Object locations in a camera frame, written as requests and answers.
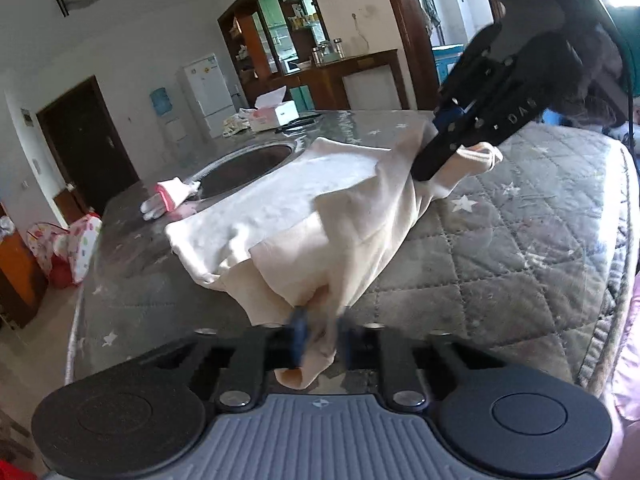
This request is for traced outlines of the white sweatshirt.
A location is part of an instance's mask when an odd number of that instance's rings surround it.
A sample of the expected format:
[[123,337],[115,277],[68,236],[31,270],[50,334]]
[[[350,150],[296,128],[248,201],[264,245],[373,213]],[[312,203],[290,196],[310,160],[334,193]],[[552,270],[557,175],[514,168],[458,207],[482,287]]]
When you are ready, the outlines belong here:
[[229,294],[252,324],[281,324],[307,308],[310,341],[300,364],[278,366],[281,385],[305,389],[333,363],[336,319],[386,268],[431,201],[501,162],[486,142],[462,146],[434,177],[416,182],[412,163],[434,130],[407,129],[392,148],[319,138],[294,162],[166,226],[192,280]]

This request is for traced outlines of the dark wooden sideboard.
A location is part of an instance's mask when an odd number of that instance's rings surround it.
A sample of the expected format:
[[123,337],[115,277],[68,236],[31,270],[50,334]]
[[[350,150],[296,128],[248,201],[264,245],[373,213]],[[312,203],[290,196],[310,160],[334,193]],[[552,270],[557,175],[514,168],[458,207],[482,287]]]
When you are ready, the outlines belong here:
[[399,107],[401,110],[408,110],[409,100],[396,49],[350,56],[294,74],[259,79],[262,86],[258,92],[265,93],[280,87],[289,89],[307,86],[317,110],[352,110],[344,78],[381,67],[390,69],[393,77],[392,89],[397,94]]

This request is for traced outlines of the grey star quilted mat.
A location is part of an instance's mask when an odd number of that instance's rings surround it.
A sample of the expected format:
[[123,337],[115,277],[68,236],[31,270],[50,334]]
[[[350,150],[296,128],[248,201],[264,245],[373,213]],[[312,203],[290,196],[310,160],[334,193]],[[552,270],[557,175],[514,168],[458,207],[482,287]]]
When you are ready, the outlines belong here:
[[[155,182],[188,178],[237,151],[319,136],[388,148],[426,114],[329,112],[289,138],[213,140],[112,198],[77,300],[68,382],[124,362],[198,328],[247,326],[227,294],[192,281],[171,252],[164,220],[140,205]],[[420,338],[442,330],[600,394],[630,315],[639,252],[634,159],[617,140],[533,122],[501,148],[487,174],[436,200],[355,304],[361,323]]]

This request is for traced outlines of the white pink glove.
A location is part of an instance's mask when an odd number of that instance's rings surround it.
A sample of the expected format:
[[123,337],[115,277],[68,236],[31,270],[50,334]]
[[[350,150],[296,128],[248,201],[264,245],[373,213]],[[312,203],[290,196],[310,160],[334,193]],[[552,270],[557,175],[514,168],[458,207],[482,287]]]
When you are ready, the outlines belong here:
[[140,206],[143,220],[155,220],[175,211],[188,198],[198,194],[200,187],[200,181],[183,181],[178,177],[157,182],[152,196]]

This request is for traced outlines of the black round table inset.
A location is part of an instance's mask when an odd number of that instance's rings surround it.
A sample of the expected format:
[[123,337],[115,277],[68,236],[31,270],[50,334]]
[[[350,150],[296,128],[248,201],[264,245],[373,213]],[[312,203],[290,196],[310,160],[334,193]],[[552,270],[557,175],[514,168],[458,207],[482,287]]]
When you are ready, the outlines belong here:
[[282,166],[296,153],[291,142],[270,142],[239,148],[198,171],[191,178],[198,182],[200,200],[226,195]]

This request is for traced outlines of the black scissors on table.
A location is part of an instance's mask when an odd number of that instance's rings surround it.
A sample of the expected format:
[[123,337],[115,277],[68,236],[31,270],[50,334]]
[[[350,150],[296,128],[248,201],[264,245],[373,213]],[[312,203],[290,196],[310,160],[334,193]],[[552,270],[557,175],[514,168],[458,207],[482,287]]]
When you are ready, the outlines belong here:
[[287,124],[278,127],[276,130],[274,130],[274,132],[282,134],[293,134],[295,131],[299,131],[308,126],[314,125],[321,118],[322,115],[319,113],[308,114],[291,120]]

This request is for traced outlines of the wooden display cabinet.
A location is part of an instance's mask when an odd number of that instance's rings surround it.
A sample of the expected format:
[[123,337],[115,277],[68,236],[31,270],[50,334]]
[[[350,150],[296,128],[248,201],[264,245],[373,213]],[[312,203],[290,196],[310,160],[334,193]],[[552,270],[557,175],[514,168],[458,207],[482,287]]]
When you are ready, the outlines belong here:
[[247,103],[312,61],[330,39],[317,0],[235,0],[218,18]]

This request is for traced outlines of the pink polka dot play tent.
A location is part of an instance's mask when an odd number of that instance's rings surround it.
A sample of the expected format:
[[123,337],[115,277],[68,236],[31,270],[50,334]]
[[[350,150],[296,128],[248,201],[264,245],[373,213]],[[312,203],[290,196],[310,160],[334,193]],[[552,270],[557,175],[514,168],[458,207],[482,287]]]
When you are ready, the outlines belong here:
[[93,212],[67,229],[37,222],[27,231],[27,246],[50,282],[57,289],[78,286],[85,279],[102,229]]

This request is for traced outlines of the white tissue box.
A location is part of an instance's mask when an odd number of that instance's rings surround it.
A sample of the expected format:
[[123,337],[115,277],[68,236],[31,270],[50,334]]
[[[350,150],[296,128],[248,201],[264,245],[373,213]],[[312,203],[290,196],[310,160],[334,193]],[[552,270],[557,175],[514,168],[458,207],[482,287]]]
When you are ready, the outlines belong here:
[[286,100],[285,86],[258,96],[248,112],[248,124],[254,132],[276,130],[299,118],[296,104]]

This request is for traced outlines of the white refrigerator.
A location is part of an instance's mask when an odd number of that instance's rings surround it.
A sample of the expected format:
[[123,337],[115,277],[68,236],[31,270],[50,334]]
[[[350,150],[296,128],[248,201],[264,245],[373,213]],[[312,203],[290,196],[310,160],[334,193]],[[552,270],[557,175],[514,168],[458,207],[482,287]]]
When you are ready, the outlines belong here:
[[224,121],[236,108],[216,55],[210,54],[178,69],[186,102],[206,138],[222,136]]

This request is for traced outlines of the blue water dispenser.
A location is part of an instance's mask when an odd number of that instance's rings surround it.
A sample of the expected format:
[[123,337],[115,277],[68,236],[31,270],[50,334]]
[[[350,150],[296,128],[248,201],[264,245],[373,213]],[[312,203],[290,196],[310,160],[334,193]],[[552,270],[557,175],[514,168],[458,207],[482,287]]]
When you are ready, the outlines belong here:
[[150,93],[150,100],[168,148],[176,157],[188,154],[192,148],[189,131],[172,104],[167,89],[165,87],[154,89]]

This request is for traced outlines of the dark wooden door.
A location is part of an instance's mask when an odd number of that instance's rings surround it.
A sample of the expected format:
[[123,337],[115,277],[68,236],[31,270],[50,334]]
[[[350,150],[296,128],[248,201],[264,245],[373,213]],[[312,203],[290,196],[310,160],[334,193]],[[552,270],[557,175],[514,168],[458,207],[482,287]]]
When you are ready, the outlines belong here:
[[37,119],[65,182],[87,208],[104,214],[112,198],[139,181],[96,77],[43,107]]

